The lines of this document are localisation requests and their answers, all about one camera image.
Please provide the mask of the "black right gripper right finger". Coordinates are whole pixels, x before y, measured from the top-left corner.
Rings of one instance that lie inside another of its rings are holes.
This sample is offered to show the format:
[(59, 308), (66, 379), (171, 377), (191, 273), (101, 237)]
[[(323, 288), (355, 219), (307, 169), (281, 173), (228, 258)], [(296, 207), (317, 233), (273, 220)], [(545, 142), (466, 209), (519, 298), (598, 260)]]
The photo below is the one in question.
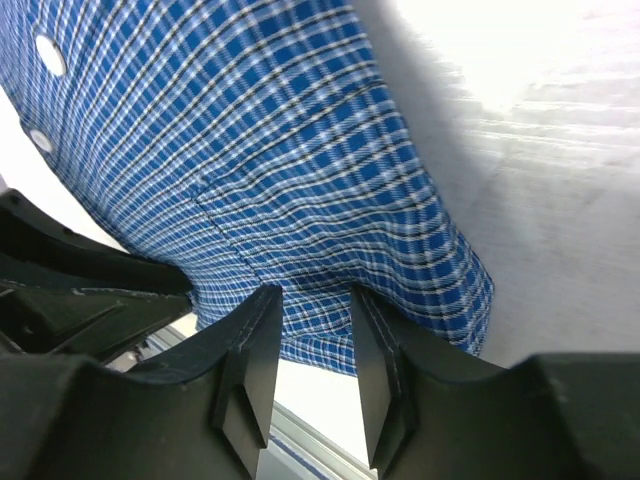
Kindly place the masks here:
[(536, 354), (501, 368), (351, 291), (369, 465), (382, 479), (635, 479), (639, 357)]

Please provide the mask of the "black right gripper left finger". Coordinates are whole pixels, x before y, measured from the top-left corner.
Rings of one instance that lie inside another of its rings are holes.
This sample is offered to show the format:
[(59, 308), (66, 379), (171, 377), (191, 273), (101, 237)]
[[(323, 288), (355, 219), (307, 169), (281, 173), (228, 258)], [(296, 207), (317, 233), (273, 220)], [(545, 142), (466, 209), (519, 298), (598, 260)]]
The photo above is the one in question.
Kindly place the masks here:
[(283, 295), (125, 373), (79, 355), (1, 359), (5, 479), (252, 479), (269, 441)]

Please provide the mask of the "blue checked long sleeve shirt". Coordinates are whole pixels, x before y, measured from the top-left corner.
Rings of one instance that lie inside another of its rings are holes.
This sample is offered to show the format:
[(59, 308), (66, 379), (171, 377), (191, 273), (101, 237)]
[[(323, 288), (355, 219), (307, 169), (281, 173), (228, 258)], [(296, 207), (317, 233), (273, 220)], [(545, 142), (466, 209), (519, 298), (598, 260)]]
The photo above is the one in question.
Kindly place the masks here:
[(200, 327), (283, 290), (283, 359), (354, 375), (366, 286), (462, 351), (494, 285), (346, 1), (5, 1), (1, 85), (93, 220), (191, 280)]

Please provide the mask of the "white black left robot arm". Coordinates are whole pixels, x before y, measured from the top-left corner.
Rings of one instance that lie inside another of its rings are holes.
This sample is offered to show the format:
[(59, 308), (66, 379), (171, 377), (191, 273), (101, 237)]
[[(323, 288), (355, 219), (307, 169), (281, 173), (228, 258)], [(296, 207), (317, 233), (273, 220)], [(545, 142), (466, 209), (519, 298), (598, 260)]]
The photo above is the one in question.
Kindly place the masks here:
[(1, 193), (1, 350), (108, 363), (191, 312), (173, 265), (108, 247)]

